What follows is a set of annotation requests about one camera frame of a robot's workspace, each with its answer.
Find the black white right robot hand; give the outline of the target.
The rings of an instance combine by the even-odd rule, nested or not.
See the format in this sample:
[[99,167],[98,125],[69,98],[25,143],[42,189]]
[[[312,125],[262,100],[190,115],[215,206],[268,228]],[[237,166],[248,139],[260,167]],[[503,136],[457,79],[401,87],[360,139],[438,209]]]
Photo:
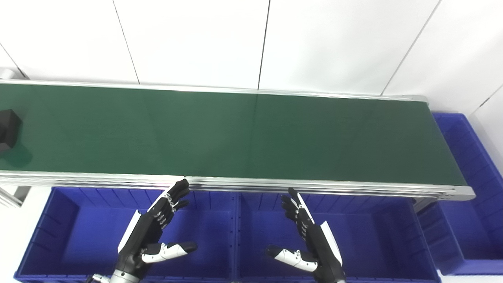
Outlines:
[[282,195],[285,216],[296,225],[298,234],[305,242],[307,251],[266,247],[265,253],[286,265],[311,273],[318,283],[345,283],[343,260],[338,244],[327,221],[316,224],[303,197],[294,188],[289,195]]

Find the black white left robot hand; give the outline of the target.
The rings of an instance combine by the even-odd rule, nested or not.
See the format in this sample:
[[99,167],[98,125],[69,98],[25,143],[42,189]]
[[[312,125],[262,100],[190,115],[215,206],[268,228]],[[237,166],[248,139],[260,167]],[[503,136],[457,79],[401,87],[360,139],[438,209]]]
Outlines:
[[154,263],[175,259],[197,249],[195,242],[160,243],[175,213],[189,204],[189,182],[181,179],[162,192],[145,212],[136,211],[118,247],[114,275],[139,282]]

